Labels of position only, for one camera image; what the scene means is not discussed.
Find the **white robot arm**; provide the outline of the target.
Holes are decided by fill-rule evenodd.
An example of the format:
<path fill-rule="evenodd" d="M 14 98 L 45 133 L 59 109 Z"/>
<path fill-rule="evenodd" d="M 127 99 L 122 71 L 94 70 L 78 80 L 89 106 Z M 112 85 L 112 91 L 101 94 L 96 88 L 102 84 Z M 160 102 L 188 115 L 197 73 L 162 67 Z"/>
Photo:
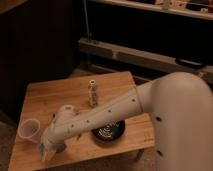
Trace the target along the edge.
<path fill-rule="evenodd" d="M 153 118 L 156 171 L 213 171 L 213 91 L 187 72 L 136 86 L 74 117 L 61 108 L 42 135 L 42 158 L 52 158 L 71 137 L 142 113 Z"/>

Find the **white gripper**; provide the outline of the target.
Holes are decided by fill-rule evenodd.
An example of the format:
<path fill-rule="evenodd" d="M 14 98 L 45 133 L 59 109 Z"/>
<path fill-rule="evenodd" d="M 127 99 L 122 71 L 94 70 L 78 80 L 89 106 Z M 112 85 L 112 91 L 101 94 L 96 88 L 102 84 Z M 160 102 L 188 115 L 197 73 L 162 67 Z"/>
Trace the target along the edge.
<path fill-rule="evenodd" d="M 49 149 L 50 147 L 53 147 L 53 146 L 56 146 L 59 144 L 65 144 L 65 142 L 64 141 L 54 141 L 54 139 L 52 138 L 51 131 L 48 128 L 46 128 L 41 135 L 40 143 L 38 146 L 42 162 L 50 161 L 55 155 L 54 150 L 45 151 L 45 147 L 47 149 Z"/>

